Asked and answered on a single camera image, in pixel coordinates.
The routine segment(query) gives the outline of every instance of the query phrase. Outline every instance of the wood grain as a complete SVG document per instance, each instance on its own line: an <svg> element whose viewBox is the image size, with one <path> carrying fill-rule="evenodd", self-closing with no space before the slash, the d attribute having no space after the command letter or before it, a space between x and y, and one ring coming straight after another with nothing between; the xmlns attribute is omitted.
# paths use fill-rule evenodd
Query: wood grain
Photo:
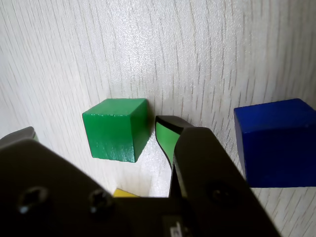
<svg viewBox="0 0 316 237"><path fill-rule="evenodd" d="M40 141L114 191L166 196L151 137L136 164L92 159L82 112L106 98L206 126L240 169L233 108L302 98L316 109L312 0L2 0L0 136ZM285 237L316 233L316 189L254 189Z"/></svg>

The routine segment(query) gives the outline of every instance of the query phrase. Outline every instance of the screw head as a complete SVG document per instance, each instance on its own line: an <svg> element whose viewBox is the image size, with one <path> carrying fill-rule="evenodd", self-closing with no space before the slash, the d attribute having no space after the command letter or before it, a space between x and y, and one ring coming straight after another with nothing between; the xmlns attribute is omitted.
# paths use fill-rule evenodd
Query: screw head
<svg viewBox="0 0 316 237"><path fill-rule="evenodd" d="M232 206L236 204L238 199L236 191L223 182L215 182L209 185L208 195L213 202L222 206Z"/></svg>
<svg viewBox="0 0 316 237"><path fill-rule="evenodd" d="M48 199L48 189L44 187L32 187L27 189L20 197L18 211L27 214L34 209L38 209Z"/></svg>
<svg viewBox="0 0 316 237"><path fill-rule="evenodd" d="M112 196L103 189L93 191L89 196L90 212L92 214L102 213L113 206Z"/></svg>

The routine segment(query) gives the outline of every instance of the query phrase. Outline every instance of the green cube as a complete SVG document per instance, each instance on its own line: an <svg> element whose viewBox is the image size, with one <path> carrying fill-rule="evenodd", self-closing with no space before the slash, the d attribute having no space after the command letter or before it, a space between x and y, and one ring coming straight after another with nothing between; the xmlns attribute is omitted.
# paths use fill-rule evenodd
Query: green cube
<svg viewBox="0 0 316 237"><path fill-rule="evenodd" d="M94 158L136 162L150 136L146 99L106 99L82 118Z"/></svg>

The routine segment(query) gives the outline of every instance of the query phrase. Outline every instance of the table surface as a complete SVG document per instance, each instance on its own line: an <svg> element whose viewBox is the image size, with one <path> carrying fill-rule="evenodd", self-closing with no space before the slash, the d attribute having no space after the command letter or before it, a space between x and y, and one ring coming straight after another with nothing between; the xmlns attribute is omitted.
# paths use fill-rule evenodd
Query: table surface
<svg viewBox="0 0 316 237"><path fill-rule="evenodd" d="M165 197L154 134L135 164L94 159L81 119L106 98L147 98L209 127L240 170L233 108L316 108L315 21L312 0L1 0L0 137L33 126L109 191ZM253 191L284 237L314 236L316 188Z"/></svg>

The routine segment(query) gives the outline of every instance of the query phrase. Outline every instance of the blue cube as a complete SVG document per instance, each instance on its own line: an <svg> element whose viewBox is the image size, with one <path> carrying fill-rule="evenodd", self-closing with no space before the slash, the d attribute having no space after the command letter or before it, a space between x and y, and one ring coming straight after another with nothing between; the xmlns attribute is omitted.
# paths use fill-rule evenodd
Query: blue cube
<svg viewBox="0 0 316 237"><path fill-rule="evenodd" d="M238 155L254 188L316 186L316 111L300 99L234 109Z"/></svg>

